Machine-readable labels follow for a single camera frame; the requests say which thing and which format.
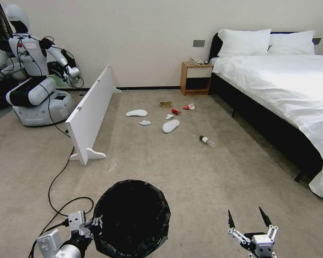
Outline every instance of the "telephone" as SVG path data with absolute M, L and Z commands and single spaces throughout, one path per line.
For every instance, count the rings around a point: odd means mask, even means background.
M 203 65 L 203 61 L 199 58 L 191 58 L 190 64 L 199 66 L 199 65 Z

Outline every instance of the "trash bin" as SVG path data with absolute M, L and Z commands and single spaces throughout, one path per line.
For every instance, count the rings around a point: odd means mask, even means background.
M 146 257 L 161 246 L 169 231 L 170 208 L 162 191 L 140 180 L 114 184 L 99 199 L 94 217 L 103 232 L 94 236 L 97 251 L 111 257 Z

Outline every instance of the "beige carpet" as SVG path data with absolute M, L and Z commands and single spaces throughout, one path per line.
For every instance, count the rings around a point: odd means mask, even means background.
M 160 100 L 172 100 L 181 111 L 181 125 L 170 134 L 162 132 L 170 109 L 159 107 Z M 181 109 L 189 103 L 195 110 Z M 149 114 L 125 117 L 133 109 Z M 70 162 L 52 189 L 53 203 L 61 207 L 84 195 L 96 202 L 117 181 L 140 179 L 161 189 L 171 209 L 169 239 L 150 257 L 246 257 L 227 234 L 227 210 L 241 232 L 264 231 L 258 206 L 280 228 L 278 257 L 323 257 L 323 199 L 305 182 L 295 183 L 297 168 L 230 112 L 217 96 L 185 97 L 179 90 L 115 94 L 94 146 L 107 159 L 86 167 Z M 152 125 L 139 125 L 143 119 Z M 201 134 L 216 148 L 200 142 Z M 71 149 L 71 140 L 53 126 L 24 127 L 13 112 L 0 119 L 0 257 L 27 257 L 54 215 L 48 186 Z M 64 212 L 80 209 L 88 210 L 88 202 L 73 203 Z M 67 229 L 61 232 L 65 240 Z M 41 257 L 38 249 L 35 253 Z M 92 243 L 86 257 L 103 256 Z

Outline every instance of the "white pillow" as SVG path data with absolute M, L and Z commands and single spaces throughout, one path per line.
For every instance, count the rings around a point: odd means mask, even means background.
M 270 29 L 254 32 L 222 29 L 218 32 L 223 41 L 218 56 L 266 56 L 270 32 Z
M 268 55 L 315 54 L 313 30 L 290 34 L 271 34 Z

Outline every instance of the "wooden nightstand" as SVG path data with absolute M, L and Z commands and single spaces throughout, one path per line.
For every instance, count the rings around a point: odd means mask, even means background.
M 183 95 L 207 95 L 211 84 L 212 64 L 196 66 L 182 63 L 181 92 Z

